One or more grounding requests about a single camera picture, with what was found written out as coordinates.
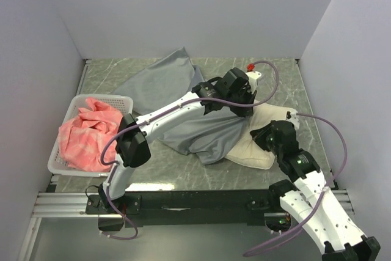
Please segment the grey pillowcase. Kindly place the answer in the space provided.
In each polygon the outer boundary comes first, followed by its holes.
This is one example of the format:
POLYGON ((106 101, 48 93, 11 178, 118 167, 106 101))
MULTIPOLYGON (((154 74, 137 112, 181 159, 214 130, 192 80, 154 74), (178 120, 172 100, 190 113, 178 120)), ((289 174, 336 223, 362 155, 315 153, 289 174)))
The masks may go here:
MULTIPOLYGON (((131 76, 113 93, 132 98, 134 111, 145 115, 178 100, 203 80, 200 67, 179 48, 131 76)), ((183 155, 196 154, 203 164, 213 164, 231 151, 247 123, 224 107, 176 125, 159 140, 183 155)))

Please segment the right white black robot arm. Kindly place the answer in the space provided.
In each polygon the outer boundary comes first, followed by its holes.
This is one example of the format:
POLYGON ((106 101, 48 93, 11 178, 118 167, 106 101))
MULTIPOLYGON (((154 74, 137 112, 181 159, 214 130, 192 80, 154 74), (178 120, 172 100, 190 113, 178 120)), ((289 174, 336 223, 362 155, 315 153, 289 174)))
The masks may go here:
POLYGON ((345 212, 314 157, 299 147, 295 125, 273 120, 250 132, 253 141, 273 153, 287 179, 269 187, 268 204, 297 221, 292 230, 306 231, 323 260, 375 260, 381 246, 345 212))

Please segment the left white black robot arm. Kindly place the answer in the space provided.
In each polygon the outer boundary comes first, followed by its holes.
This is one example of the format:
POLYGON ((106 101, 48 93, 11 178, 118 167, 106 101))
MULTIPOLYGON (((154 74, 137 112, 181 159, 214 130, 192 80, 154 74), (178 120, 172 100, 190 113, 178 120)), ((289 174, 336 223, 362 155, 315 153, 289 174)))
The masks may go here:
POLYGON ((108 213, 120 210, 128 180, 135 168, 150 159, 149 144, 165 132, 224 106, 238 117, 251 116, 261 77, 258 71, 244 72, 234 67, 223 77, 196 84, 184 96, 157 111, 137 118, 131 114, 123 116, 118 133, 104 147, 104 150, 115 148, 114 159, 105 160, 105 152, 100 157, 101 163, 111 168, 98 189, 101 207, 108 213))

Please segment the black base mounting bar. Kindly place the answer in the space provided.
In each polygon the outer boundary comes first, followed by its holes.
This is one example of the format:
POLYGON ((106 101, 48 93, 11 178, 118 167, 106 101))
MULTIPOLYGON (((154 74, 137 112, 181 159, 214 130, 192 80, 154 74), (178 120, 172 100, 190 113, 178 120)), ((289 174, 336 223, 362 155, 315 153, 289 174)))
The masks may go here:
POLYGON ((291 184, 283 180, 268 189, 210 191, 127 191, 111 208, 100 195, 89 196, 86 214, 99 218, 105 232, 118 231, 125 220, 120 210, 138 227, 192 224, 247 224, 265 226, 277 233, 286 232, 294 223, 284 211, 279 196, 291 184))

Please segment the pink crumpled cloth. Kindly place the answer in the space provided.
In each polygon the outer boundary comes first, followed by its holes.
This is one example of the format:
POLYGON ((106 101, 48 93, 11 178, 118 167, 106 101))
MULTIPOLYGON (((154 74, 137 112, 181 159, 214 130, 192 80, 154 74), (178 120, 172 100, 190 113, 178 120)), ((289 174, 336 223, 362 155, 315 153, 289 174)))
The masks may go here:
POLYGON ((84 172, 108 172, 110 166, 100 161, 108 141, 118 132, 122 113, 115 107, 92 97, 86 107, 59 127, 57 141, 60 157, 68 167, 84 172))

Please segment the aluminium frame rail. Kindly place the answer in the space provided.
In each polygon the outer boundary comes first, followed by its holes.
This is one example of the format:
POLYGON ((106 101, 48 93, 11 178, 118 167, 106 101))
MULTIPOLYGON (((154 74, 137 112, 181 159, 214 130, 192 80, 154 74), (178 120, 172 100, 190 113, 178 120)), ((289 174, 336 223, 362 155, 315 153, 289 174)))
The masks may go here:
POLYGON ((118 218, 117 215, 87 214, 84 193, 39 193, 32 217, 35 218, 118 218))

